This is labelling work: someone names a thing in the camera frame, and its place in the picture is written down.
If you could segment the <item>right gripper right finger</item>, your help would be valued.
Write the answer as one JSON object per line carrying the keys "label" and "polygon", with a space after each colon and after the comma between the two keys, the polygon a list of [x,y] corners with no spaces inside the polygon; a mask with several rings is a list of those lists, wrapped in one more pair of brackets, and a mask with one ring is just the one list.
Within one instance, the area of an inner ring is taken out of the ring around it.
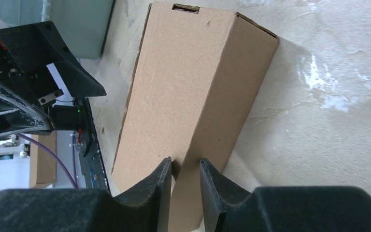
{"label": "right gripper right finger", "polygon": [[249,192],[200,160],[208,232],[371,232],[371,196],[351,186],[258,187]]}

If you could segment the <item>brown cardboard box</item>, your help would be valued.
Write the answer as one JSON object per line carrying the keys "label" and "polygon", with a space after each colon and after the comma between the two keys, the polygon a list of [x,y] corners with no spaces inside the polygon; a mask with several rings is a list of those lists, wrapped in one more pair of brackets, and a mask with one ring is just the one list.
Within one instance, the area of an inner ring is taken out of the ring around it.
{"label": "brown cardboard box", "polygon": [[278,43],[239,12],[150,4],[112,177],[125,191],[171,157],[168,231],[199,226],[200,159],[224,169]]}

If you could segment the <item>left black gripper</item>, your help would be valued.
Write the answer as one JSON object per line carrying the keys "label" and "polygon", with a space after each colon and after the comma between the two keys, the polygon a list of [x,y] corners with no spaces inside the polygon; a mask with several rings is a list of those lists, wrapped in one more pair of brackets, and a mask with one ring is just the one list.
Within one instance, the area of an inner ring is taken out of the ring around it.
{"label": "left black gripper", "polygon": [[104,87],[77,61],[51,21],[0,29],[0,136],[51,132],[42,105],[64,95],[50,74],[54,64],[70,95],[105,96]]}

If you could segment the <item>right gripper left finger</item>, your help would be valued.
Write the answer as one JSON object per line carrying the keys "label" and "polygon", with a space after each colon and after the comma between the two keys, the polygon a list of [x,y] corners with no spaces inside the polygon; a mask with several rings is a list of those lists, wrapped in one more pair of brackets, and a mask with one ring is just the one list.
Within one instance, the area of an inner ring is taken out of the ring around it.
{"label": "right gripper left finger", "polygon": [[0,191],[0,232],[165,232],[171,158],[113,197],[102,189]]}

